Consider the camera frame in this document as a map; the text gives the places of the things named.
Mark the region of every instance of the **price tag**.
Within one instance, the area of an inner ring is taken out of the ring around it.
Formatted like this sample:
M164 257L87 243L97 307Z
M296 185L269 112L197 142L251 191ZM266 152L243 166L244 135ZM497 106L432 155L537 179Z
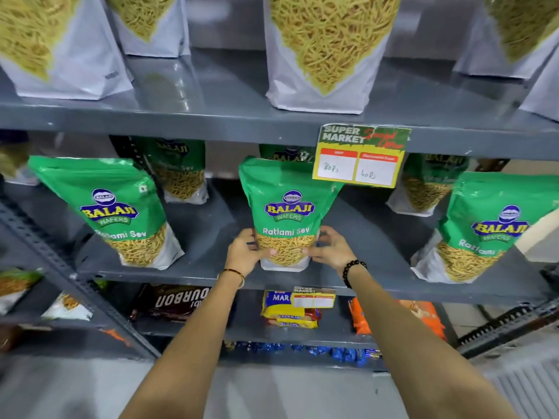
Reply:
M329 123L320 128L313 179L393 188L409 128Z

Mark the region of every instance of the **person's right hand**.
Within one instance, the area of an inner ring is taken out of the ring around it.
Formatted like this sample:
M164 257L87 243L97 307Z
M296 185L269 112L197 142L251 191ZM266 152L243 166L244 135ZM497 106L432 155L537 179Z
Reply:
M331 226L322 225L318 240L327 244L325 247L304 247L303 254L311 256L312 260L318 263L325 263L332 268L338 275L342 277L346 264L352 260L356 260L355 254L349 248L346 239L334 230Z

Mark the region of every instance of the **white price box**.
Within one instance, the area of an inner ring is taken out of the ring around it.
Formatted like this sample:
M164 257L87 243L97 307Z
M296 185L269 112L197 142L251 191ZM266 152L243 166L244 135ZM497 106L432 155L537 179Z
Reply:
M353 180L357 152L322 148L319 155L317 175L330 179Z
M361 153L355 182L391 186L397 164L397 156Z

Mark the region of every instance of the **orange object on shelf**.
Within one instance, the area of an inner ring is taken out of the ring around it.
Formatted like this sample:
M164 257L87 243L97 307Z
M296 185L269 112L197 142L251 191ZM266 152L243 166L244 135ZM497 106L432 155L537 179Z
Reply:
M443 331L444 325L441 323L441 319L439 319L433 303L412 300L399 300L399 302L402 306L407 307L417 318L421 319L438 337L442 338L444 341L447 340ZM354 297L349 302L349 310L353 317L355 332L359 334L370 334L371 329L365 319L365 315L363 314L357 297Z

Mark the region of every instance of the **white wall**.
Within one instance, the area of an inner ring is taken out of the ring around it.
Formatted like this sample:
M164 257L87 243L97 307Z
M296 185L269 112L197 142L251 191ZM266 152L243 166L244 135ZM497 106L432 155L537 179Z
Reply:
M402 0L389 57L457 59L479 0ZM188 0L193 47L264 49L262 0Z

